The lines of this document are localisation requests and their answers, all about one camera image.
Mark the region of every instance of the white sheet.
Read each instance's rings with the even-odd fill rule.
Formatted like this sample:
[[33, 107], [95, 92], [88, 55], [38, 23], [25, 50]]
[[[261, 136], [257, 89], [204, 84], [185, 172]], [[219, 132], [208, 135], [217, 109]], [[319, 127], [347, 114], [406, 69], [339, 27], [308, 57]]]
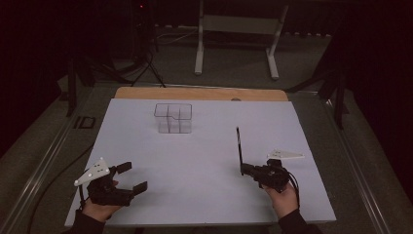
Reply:
[[[191, 134], [159, 134], [157, 103], [192, 104]], [[325, 192], [294, 107], [288, 101], [112, 99], [87, 168], [100, 157], [109, 166], [131, 161], [114, 179], [148, 190], [116, 212], [108, 225], [257, 224], [277, 220], [268, 195], [248, 175], [241, 176], [236, 128], [244, 162], [262, 166], [275, 148], [303, 153], [282, 161], [300, 186], [301, 214], [307, 221], [332, 221]], [[79, 207], [76, 195], [65, 225]]]

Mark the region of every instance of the dark background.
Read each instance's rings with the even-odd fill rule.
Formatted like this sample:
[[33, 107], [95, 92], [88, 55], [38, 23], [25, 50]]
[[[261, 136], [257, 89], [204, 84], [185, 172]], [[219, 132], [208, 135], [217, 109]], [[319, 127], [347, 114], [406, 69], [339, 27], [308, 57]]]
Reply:
[[[122, 56], [108, 49], [110, 38], [103, 29], [130, 27], [130, 2], [116, 2], [120, 5], [104, 0], [1, 1], [1, 155], [60, 95], [56, 80], [67, 74], [71, 45], [101, 62]], [[272, 8], [255, 9], [244, 2], [213, 0], [206, 10], [219, 14], [228, 4], [236, 4], [231, 5], [231, 14], [265, 17], [272, 13]], [[153, 3], [154, 21], [160, 26], [198, 24], [198, 1]], [[333, 36], [321, 69], [346, 68], [347, 88], [354, 92], [411, 200], [412, 13], [408, 1], [299, 1], [290, 6], [283, 28], [284, 33], [303, 37], [308, 33]], [[137, 16], [147, 20], [142, 12]]]

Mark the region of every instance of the antenna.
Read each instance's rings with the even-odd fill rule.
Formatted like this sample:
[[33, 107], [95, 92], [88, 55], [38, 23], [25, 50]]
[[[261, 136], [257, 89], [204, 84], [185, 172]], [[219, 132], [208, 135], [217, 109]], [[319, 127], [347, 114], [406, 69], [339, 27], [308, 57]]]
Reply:
[[237, 126], [237, 137], [238, 137], [238, 153], [240, 154], [240, 168], [243, 165], [243, 152], [241, 151], [241, 139], [240, 139], [240, 128]]

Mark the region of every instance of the human hand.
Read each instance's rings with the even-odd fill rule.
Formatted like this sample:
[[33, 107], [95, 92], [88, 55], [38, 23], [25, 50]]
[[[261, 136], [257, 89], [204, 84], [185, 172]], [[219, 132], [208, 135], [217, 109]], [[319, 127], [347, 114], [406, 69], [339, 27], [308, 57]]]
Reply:
[[93, 203], [91, 199], [88, 199], [86, 200], [86, 204], [82, 210], [82, 213], [96, 219], [97, 221], [105, 222], [111, 215], [119, 211], [121, 208], [121, 206], [101, 206], [99, 204]]
[[297, 195], [290, 183], [285, 186], [281, 193], [265, 185], [262, 185], [262, 187], [270, 196], [273, 202], [273, 209], [276, 211], [279, 219], [298, 209]]

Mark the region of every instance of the sleeve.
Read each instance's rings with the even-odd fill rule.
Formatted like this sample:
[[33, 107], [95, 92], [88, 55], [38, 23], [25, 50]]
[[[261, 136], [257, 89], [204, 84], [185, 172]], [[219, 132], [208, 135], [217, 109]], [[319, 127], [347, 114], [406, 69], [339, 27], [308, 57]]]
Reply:
[[104, 224], [104, 222], [99, 222], [77, 210], [73, 226], [62, 234], [101, 234]]
[[307, 224], [300, 212], [294, 212], [279, 220], [279, 225], [285, 234], [321, 234], [319, 228], [313, 224]]

